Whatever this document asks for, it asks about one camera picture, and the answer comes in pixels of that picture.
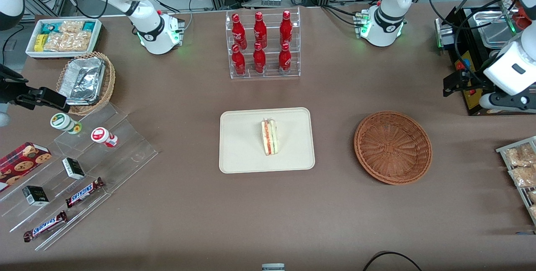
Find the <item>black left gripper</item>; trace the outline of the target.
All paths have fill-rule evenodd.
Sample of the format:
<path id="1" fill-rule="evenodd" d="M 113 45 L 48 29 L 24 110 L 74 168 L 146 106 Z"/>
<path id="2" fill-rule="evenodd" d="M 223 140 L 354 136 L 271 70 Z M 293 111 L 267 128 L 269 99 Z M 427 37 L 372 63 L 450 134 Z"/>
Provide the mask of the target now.
<path id="1" fill-rule="evenodd" d="M 496 85 L 484 75 L 483 70 L 471 71 L 462 69 L 460 74 L 450 74 L 443 79 L 443 96 L 448 97 L 460 90 L 469 93 L 477 93 L 477 90 L 485 93 L 495 92 Z"/>

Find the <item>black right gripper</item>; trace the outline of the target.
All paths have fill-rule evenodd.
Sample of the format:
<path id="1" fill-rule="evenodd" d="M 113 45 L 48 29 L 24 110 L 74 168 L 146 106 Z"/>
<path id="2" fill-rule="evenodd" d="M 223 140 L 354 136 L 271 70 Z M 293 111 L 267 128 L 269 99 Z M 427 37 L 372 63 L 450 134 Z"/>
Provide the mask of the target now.
<path id="1" fill-rule="evenodd" d="M 29 110 L 36 106 L 48 106 L 63 113 L 70 111 L 67 98 L 50 88 L 31 88 L 21 74 L 4 65 L 0 66 L 1 103 L 16 104 Z"/>

